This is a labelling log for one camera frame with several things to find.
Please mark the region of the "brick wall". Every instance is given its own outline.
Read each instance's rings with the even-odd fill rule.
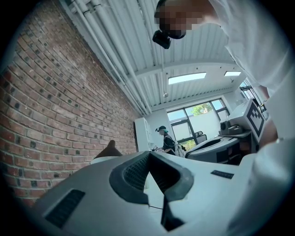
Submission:
[[[28,16],[0,79],[1,168],[32,205],[108,144],[136,151],[137,114],[56,0]]]

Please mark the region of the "black cable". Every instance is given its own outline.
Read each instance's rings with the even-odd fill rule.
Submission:
[[[153,207],[153,208],[157,208],[157,209],[163,210],[162,208],[158,208],[158,207],[155,207],[155,206],[149,206],[149,207]]]

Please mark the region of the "ceiling light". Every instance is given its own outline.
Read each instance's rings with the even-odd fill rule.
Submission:
[[[207,73],[196,73],[196,74],[172,77],[172,78],[169,78],[169,84],[180,83],[180,82],[185,82],[185,81],[190,81],[195,79],[203,79],[205,78],[206,74]]]
[[[239,76],[240,74],[240,71],[227,71],[224,76]]]

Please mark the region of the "person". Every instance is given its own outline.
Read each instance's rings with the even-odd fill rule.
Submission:
[[[285,79],[294,76],[291,44],[266,9],[254,0],[160,0],[155,19],[169,35],[184,35],[200,25],[217,24],[224,31],[226,48],[252,87],[268,99]],[[260,147],[278,138],[269,118]]]
[[[163,144],[163,150],[164,153],[174,155],[175,156],[175,143],[174,140],[171,138],[170,135],[168,135],[168,130],[165,126],[160,126],[156,129],[157,132],[159,132],[160,135],[164,136],[164,144]]]

